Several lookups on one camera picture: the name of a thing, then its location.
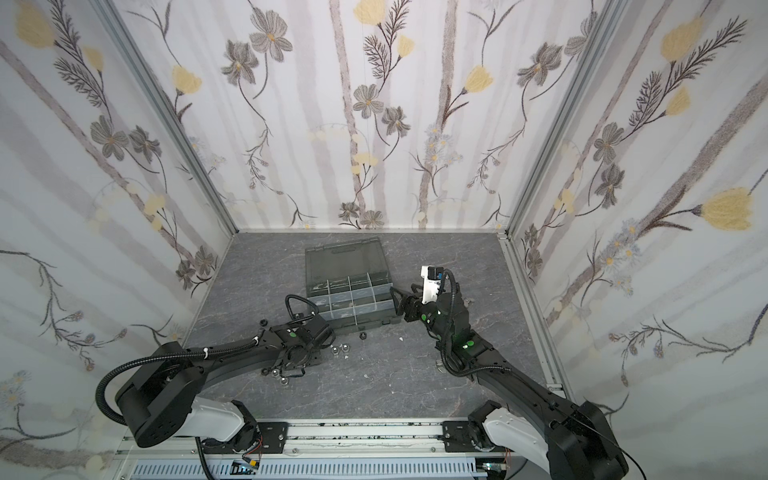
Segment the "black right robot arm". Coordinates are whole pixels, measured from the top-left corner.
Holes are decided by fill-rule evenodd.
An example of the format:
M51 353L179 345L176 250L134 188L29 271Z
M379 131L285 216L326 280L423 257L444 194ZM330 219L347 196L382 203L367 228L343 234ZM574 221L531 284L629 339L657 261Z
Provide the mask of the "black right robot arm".
M513 367L471 327L450 270L425 266L422 278L410 291L391 288L395 311L425 326L449 374L497 396L469 418L479 447L517 453L553 479L622 479L629 473L627 455L599 407L576 404Z

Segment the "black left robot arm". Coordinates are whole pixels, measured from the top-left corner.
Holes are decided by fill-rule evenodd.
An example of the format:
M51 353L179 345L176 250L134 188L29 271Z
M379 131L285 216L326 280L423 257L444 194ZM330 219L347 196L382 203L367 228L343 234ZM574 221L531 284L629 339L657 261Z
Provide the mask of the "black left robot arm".
M288 323L262 326L244 340L200 348L172 341L150 356L114 368L96 387L96 406L108 419L128 427L140 448L173 437L211 440L233 452L257 447L262 433L242 402L212 401L201 393L249 372L304 375L321 350L332 345L335 332L316 304L304 297L297 300L307 306L307 313L291 312Z

